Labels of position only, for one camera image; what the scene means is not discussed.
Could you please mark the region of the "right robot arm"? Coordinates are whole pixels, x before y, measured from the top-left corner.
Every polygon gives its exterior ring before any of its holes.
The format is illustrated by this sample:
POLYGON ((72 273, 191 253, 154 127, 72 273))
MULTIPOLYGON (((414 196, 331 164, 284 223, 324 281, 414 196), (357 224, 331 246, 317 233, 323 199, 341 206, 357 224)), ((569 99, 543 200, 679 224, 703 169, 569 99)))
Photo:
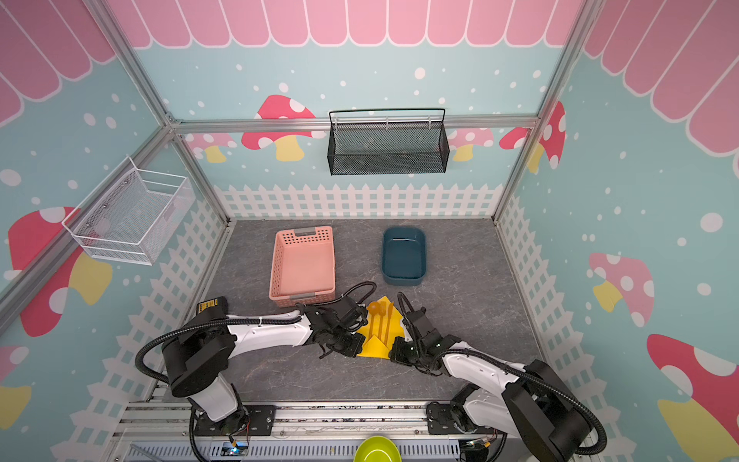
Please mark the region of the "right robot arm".
POLYGON ((469 382, 473 392, 462 400, 462 423, 514 435, 540 461, 604 452, 604 425, 547 363, 503 361, 458 337, 443 336, 427 319, 425 308, 415 309, 402 292, 398 310, 410 339, 395 340, 390 360, 425 375, 469 382))

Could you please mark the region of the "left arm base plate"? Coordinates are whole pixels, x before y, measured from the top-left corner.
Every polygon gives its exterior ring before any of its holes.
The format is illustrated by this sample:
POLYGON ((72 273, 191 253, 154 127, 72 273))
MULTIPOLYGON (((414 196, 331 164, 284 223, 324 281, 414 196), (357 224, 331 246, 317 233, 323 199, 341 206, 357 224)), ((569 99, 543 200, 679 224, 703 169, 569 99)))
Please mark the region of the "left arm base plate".
POLYGON ((214 422, 200 413, 194 420, 194 435, 200 436, 269 436, 275 423, 275 405, 241 406, 225 419, 214 422))

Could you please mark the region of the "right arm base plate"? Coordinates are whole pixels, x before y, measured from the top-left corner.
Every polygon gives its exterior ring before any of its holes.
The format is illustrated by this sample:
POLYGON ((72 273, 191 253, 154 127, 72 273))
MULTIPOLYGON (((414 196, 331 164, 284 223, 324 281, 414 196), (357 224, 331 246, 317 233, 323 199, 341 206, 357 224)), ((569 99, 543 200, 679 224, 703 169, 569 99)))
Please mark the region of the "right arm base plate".
POLYGON ((429 402, 425 414, 431 435, 473 434, 478 429, 463 407, 455 402, 429 402))

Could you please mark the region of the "orange plastic spoon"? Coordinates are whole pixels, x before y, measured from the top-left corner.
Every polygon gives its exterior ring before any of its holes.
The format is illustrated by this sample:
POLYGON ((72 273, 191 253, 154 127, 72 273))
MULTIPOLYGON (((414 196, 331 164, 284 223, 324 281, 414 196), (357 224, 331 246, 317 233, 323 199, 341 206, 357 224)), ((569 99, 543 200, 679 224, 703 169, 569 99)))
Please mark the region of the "orange plastic spoon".
POLYGON ((368 314, 369 314, 369 335, 368 337, 369 338, 375 336, 375 324, 378 321, 381 321, 383 313, 384 313, 384 307, 379 301, 374 301, 368 306, 368 314))

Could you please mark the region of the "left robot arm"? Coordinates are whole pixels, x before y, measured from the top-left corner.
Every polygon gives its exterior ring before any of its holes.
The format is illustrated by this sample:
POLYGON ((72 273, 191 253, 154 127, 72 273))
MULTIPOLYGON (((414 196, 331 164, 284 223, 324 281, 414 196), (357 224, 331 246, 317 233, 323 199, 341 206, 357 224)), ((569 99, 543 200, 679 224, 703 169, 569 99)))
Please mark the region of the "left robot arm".
POLYGON ((137 370, 169 385, 213 423, 246 415, 235 387, 223 376, 229 360, 266 348, 317 345, 321 356, 349 358, 363 348, 360 328, 369 323, 366 300, 376 291, 360 282, 334 300, 298 304, 282 315, 241 317, 223 308, 205 309, 183 327, 146 343, 135 356, 137 370))

